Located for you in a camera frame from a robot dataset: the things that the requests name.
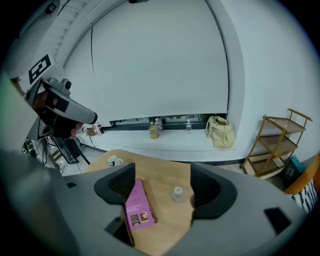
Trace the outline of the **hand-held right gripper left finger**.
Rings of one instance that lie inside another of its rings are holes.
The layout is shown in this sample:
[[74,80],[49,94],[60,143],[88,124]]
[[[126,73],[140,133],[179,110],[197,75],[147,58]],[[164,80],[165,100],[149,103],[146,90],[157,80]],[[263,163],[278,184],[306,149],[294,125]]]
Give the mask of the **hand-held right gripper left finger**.
[[135,164],[63,177],[50,170],[55,199],[77,245],[78,256],[137,256],[114,234],[127,227],[125,203],[135,183]]

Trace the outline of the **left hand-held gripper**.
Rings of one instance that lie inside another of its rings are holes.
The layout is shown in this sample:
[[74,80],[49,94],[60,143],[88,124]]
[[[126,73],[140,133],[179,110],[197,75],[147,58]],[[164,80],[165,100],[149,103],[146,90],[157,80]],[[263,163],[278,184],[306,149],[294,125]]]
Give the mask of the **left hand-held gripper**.
[[62,71],[51,55],[46,54],[33,65],[28,71],[28,79],[30,89],[24,99],[32,109],[38,94],[48,92],[48,96],[42,112],[36,113],[36,121],[27,138],[34,141],[46,137],[68,140],[71,129],[78,122],[96,123],[97,113],[69,98],[72,83],[62,78]]

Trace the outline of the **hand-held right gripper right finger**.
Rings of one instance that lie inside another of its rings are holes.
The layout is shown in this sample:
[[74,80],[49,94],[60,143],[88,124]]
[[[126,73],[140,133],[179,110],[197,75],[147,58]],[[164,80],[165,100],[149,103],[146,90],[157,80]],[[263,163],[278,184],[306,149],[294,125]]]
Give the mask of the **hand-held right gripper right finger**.
[[193,163],[190,229],[173,256],[273,256],[300,229],[306,213],[260,178]]

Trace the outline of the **clear glass jar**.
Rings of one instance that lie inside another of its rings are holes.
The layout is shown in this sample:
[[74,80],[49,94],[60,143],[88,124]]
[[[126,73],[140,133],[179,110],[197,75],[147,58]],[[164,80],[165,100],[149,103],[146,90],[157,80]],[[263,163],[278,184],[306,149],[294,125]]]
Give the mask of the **clear glass jar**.
[[170,196],[175,203],[180,204],[185,201],[185,191],[181,186],[174,186]]

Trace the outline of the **wooden coffee table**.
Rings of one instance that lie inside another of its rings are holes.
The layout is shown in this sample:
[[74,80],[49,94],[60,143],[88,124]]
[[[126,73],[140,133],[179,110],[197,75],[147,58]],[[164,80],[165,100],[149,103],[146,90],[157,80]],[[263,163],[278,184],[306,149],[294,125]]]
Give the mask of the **wooden coffee table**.
[[[190,229],[193,208],[190,197],[190,164],[148,157],[121,149],[104,153],[88,167],[87,172],[109,168],[108,157],[117,155],[125,164],[134,163],[136,177],[143,186],[157,218],[151,227],[132,231],[135,248],[152,256],[161,256],[171,249]],[[184,189],[185,201],[171,198],[175,186]]]

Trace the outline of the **person's left hand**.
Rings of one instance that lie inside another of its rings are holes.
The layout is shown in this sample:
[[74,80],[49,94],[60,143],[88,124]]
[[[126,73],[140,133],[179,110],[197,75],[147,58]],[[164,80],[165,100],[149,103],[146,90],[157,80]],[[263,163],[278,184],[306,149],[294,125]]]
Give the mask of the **person's left hand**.
[[[36,98],[35,98],[35,102],[33,104],[33,109],[35,110],[35,112],[37,114],[40,114],[42,112],[42,110],[45,108],[46,105],[46,99],[48,97],[48,92],[41,92],[39,93]],[[72,129],[70,130],[70,139],[75,139],[77,132],[79,130],[81,130],[83,127],[83,123],[78,122],[77,124],[75,124]]]

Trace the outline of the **white mug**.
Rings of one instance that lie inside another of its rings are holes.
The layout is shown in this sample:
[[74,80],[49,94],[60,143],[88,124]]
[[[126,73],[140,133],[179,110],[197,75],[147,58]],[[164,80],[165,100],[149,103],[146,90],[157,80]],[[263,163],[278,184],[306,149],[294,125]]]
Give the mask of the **white mug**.
[[124,163],[124,161],[115,154],[109,156],[106,161],[107,161],[108,165],[111,167],[119,166]]

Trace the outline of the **black white striped pillow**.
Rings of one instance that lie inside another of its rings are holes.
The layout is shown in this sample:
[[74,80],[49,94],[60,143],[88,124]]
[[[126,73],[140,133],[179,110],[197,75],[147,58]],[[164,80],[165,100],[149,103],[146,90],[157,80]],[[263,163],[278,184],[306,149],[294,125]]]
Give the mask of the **black white striped pillow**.
[[307,214],[310,214],[317,202],[318,195],[316,191],[315,181],[312,179],[303,189],[297,194],[292,194],[290,196],[293,201],[302,208]]

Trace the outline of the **dark teal bag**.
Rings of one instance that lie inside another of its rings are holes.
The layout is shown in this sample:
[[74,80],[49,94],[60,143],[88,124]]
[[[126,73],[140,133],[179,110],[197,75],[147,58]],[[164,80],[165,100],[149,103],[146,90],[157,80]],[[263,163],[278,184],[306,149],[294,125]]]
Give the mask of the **dark teal bag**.
[[290,187],[306,169],[306,166],[293,155],[279,174],[284,188]]

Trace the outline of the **person's white t-shirt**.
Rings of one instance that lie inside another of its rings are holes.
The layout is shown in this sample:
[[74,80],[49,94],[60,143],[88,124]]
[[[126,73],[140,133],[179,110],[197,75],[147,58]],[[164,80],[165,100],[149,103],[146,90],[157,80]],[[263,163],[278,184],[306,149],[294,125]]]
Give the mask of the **person's white t-shirt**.
[[21,152],[38,115],[0,72],[0,152]]

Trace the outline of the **orange sofa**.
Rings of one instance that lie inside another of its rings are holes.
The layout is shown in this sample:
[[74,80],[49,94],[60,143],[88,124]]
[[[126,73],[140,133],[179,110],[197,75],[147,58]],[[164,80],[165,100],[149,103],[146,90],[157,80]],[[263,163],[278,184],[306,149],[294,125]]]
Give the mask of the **orange sofa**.
[[320,196],[320,154],[313,157],[306,171],[286,188],[284,192],[288,195],[298,194],[310,181],[314,181],[316,194]]

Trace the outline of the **wooden shelf rack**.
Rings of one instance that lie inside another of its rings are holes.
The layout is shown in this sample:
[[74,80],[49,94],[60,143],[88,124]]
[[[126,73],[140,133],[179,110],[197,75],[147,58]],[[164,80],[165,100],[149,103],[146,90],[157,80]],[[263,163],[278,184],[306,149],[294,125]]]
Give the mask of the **wooden shelf rack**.
[[[311,117],[292,108],[288,112],[288,118],[263,116],[253,146],[240,165],[246,175],[266,180],[278,175],[287,166],[289,160],[284,157],[293,155],[306,131],[307,122],[313,121]],[[266,125],[277,128],[279,133],[263,135]],[[297,142],[290,139],[293,134],[300,134]]]

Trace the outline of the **yellow drink bottle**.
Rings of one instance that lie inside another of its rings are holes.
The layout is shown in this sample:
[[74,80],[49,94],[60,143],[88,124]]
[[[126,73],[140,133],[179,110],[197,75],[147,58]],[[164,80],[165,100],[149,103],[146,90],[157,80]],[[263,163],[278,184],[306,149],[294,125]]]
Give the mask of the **yellow drink bottle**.
[[153,122],[150,122],[148,131],[151,139],[157,139],[159,137],[158,127]]

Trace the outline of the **beige cloth bag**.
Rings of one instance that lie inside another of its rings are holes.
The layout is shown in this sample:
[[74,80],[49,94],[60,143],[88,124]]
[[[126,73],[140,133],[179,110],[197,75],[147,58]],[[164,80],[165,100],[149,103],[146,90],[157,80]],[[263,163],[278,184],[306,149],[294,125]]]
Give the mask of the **beige cloth bag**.
[[207,120],[205,135],[214,147],[226,149],[234,145],[236,138],[232,123],[219,116],[211,116]]

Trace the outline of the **white roller blind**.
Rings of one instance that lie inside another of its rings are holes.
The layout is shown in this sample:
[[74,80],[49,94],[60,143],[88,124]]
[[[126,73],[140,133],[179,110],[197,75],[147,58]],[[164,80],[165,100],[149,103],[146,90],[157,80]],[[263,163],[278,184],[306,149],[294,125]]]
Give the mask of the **white roller blind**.
[[94,25],[92,46],[107,121],[227,112],[227,57],[205,0],[124,2]]

